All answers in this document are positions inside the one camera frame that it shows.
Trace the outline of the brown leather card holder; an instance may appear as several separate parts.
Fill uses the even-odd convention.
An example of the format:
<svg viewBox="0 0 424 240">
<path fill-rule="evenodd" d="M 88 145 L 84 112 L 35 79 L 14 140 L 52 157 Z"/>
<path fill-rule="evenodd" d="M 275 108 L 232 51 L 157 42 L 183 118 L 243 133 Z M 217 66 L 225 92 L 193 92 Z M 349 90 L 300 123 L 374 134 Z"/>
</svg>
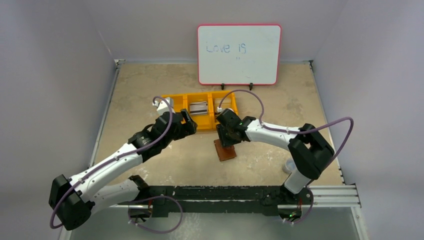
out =
<svg viewBox="0 0 424 240">
<path fill-rule="evenodd" d="M 234 146 L 223 147 L 221 141 L 216 139 L 213 141 L 215 150 L 220 162 L 231 160 L 237 157 Z"/>
</svg>

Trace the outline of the small clear plastic cup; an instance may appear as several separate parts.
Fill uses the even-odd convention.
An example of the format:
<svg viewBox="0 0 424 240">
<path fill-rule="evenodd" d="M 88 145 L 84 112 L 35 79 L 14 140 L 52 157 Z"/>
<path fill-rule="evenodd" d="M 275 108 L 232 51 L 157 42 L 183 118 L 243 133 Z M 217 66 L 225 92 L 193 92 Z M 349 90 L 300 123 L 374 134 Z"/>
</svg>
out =
<svg viewBox="0 0 424 240">
<path fill-rule="evenodd" d="M 289 158 L 282 166 L 282 170 L 286 174 L 292 173 L 296 169 L 296 164 L 292 158 Z"/>
</svg>

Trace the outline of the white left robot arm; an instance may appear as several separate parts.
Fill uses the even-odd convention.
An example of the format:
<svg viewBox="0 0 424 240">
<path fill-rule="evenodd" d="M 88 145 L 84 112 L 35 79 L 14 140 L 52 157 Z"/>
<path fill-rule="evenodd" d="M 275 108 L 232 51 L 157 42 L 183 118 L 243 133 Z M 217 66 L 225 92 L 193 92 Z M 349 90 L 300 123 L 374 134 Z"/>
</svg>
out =
<svg viewBox="0 0 424 240">
<path fill-rule="evenodd" d="M 197 132 L 197 123 L 186 109 L 166 111 L 155 123 L 130 137 L 119 150 L 91 168 L 71 177 L 57 176 L 48 203 L 53 210 L 50 227 L 74 230 L 91 215 L 109 206 L 135 202 L 142 205 L 151 197 L 150 186 L 138 175 L 116 185 L 109 183 L 124 172 L 161 153 L 172 141 Z"/>
</svg>

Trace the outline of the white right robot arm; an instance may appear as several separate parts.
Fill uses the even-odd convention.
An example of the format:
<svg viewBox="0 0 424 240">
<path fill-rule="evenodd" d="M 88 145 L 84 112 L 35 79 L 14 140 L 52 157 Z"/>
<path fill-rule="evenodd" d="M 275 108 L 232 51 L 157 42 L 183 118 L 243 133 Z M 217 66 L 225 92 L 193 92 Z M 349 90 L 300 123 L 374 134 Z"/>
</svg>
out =
<svg viewBox="0 0 424 240">
<path fill-rule="evenodd" d="M 259 142 L 290 152 L 295 169 L 281 186 L 280 196 L 288 204 L 300 198 L 301 190 L 331 163 L 334 149 L 311 124 L 302 127 L 284 127 L 263 123 L 251 116 L 240 118 L 227 108 L 217 115 L 216 126 L 220 143 L 231 147 L 241 142 Z"/>
</svg>

